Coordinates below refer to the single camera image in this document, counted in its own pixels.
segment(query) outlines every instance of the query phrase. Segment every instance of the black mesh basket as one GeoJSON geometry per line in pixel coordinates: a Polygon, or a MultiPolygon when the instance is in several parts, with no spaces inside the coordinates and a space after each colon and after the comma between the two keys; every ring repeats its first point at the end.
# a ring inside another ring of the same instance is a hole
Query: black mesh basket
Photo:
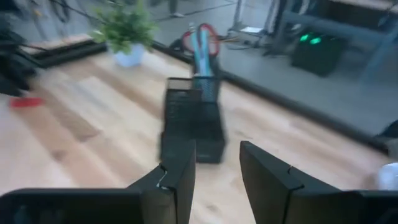
{"type": "Polygon", "coordinates": [[[226,139],[223,120],[217,103],[201,103],[190,128],[196,140],[197,162],[220,163],[226,139]]]}
{"type": "Polygon", "coordinates": [[[169,78],[164,105],[160,159],[176,144],[195,140],[197,162],[219,163],[225,147],[217,103],[220,81],[212,77],[169,78]]]}
{"type": "MultiPolygon", "coordinates": [[[[210,56],[210,70],[212,77],[222,79],[223,73],[221,72],[220,69],[220,62],[218,60],[218,57],[212,57],[210,56]]],[[[192,75],[198,74],[198,67],[196,65],[196,60],[192,60],[192,75]]]]}
{"type": "Polygon", "coordinates": [[[193,77],[192,88],[201,91],[202,102],[216,103],[220,92],[221,80],[215,77],[193,77]]]}
{"type": "Polygon", "coordinates": [[[198,107],[200,90],[192,89],[190,78],[169,78],[164,103],[165,123],[189,123],[198,107]]]}

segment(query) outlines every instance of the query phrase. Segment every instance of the wooden tabletop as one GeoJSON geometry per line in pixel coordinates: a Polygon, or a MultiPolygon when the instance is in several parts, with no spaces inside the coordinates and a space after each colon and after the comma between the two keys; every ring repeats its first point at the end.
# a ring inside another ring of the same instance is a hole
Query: wooden tabletop
{"type": "MultiPolygon", "coordinates": [[[[0,193],[22,187],[126,187],[157,164],[167,77],[188,65],[158,52],[121,68],[108,54],[41,71],[46,104],[11,110],[0,97],[0,193]]],[[[197,164],[190,223],[254,223],[239,166],[251,141],[340,189],[369,189],[382,154],[224,83],[224,162],[197,164]]]]}

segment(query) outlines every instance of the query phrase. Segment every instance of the potted plant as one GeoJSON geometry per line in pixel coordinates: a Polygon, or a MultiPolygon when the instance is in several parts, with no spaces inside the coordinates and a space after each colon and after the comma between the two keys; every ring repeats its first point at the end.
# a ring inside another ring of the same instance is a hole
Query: potted plant
{"type": "Polygon", "coordinates": [[[121,1],[109,2],[111,10],[96,10],[98,29],[91,33],[96,42],[106,42],[118,64],[130,67],[140,64],[145,49],[150,50],[155,25],[149,20],[143,0],[135,9],[121,1]]]}

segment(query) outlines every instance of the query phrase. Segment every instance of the black cable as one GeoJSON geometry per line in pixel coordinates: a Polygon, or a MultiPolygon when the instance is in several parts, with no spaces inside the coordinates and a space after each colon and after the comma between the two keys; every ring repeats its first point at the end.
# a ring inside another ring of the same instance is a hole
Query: black cable
{"type": "Polygon", "coordinates": [[[85,14],[84,16],[86,17],[86,19],[88,20],[88,23],[90,24],[90,26],[94,27],[95,23],[93,22],[93,19],[91,18],[91,16],[88,15],[85,7],[81,4],[80,0],[76,0],[76,3],[78,5],[78,7],[80,8],[80,10],[83,11],[83,13],[85,14]]]}
{"type": "Polygon", "coordinates": [[[230,50],[246,50],[246,49],[250,49],[250,48],[254,48],[253,46],[247,46],[247,47],[231,47],[231,43],[224,43],[225,44],[225,47],[227,48],[227,49],[230,49],[230,50]]]}
{"type": "MultiPolygon", "coordinates": [[[[29,8],[35,9],[35,7],[37,7],[37,6],[38,6],[38,4],[35,1],[29,0],[29,8]]],[[[45,35],[43,27],[41,26],[36,14],[32,14],[32,19],[33,19],[33,23],[36,26],[36,30],[39,33],[39,35],[41,36],[41,38],[44,40],[49,40],[47,38],[47,36],[45,35]]]]}
{"type": "Polygon", "coordinates": [[[79,10],[73,8],[73,7],[70,7],[68,4],[62,4],[61,2],[58,2],[58,1],[56,1],[56,0],[49,0],[49,1],[50,1],[50,2],[53,2],[53,3],[55,3],[55,4],[58,4],[58,5],[62,6],[62,7],[64,7],[65,9],[69,9],[69,10],[75,12],[75,13],[78,13],[78,14],[80,14],[80,15],[82,15],[82,16],[85,16],[85,17],[87,17],[87,18],[94,19],[94,20],[96,20],[96,21],[102,22],[102,21],[99,20],[98,18],[93,17],[93,16],[90,16],[89,14],[87,14],[87,12],[81,12],[81,11],[79,11],[79,10]]]}
{"type": "Polygon", "coordinates": [[[65,24],[70,21],[70,7],[67,3],[67,0],[58,1],[50,0],[51,10],[58,17],[58,19],[65,24]]]}

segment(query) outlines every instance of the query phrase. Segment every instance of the cable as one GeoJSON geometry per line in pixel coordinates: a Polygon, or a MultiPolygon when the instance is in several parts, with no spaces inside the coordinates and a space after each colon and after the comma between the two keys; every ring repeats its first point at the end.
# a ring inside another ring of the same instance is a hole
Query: cable
{"type": "Polygon", "coordinates": [[[64,24],[70,21],[70,7],[67,0],[50,0],[51,10],[58,17],[58,19],[64,24]]]}
{"type": "MultiPolygon", "coordinates": [[[[31,9],[34,9],[35,7],[38,6],[38,4],[35,1],[33,1],[33,0],[28,0],[28,5],[29,5],[29,7],[31,9]]],[[[40,22],[38,20],[38,15],[36,13],[33,13],[33,14],[31,14],[31,17],[32,17],[33,23],[36,26],[36,30],[37,30],[37,32],[39,32],[39,35],[41,36],[41,38],[44,39],[44,40],[49,40],[47,38],[47,36],[45,35],[43,27],[41,26],[41,24],[40,24],[40,22]]]]}
{"type": "Polygon", "coordinates": [[[218,42],[220,43],[227,43],[227,42],[237,42],[238,41],[238,37],[226,37],[226,36],[221,36],[218,35],[217,36],[218,42]]]}
{"type": "Polygon", "coordinates": [[[225,47],[226,47],[227,49],[230,49],[230,50],[246,50],[246,49],[253,48],[253,46],[248,46],[248,47],[236,47],[236,48],[234,48],[234,47],[231,47],[230,45],[231,45],[230,43],[225,43],[225,47]]]}
{"type": "Polygon", "coordinates": [[[56,30],[60,40],[63,41],[63,38],[65,37],[65,26],[63,25],[65,24],[58,18],[57,12],[55,10],[55,8],[58,7],[58,4],[54,6],[56,2],[52,0],[48,0],[46,1],[46,3],[46,7],[50,10],[50,18],[53,23],[54,29],[56,30]]]}
{"type": "Polygon", "coordinates": [[[77,5],[78,5],[78,7],[79,7],[80,10],[82,10],[83,13],[86,15],[85,17],[86,17],[86,19],[88,20],[88,23],[90,24],[90,26],[94,27],[94,26],[95,26],[95,23],[93,22],[93,19],[92,19],[90,16],[88,16],[88,13],[87,13],[85,7],[83,7],[83,5],[81,4],[80,1],[81,1],[81,0],[76,0],[76,3],[77,3],[77,5]]]}
{"type": "Polygon", "coordinates": [[[71,11],[73,11],[73,12],[75,12],[75,13],[78,13],[78,14],[80,14],[80,15],[82,15],[82,16],[85,16],[85,17],[87,17],[87,18],[94,19],[94,20],[96,20],[96,21],[102,22],[100,19],[95,18],[95,17],[93,17],[93,16],[90,16],[89,14],[87,14],[87,12],[81,12],[81,11],[75,9],[75,8],[70,7],[68,4],[62,4],[62,3],[60,3],[60,2],[58,2],[58,1],[56,1],[56,0],[49,0],[49,1],[50,1],[50,2],[54,2],[55,4],[58,4],[58,5],[61,5],[61,6],[63,6],[64,8],[70,9],[71,11]]]}

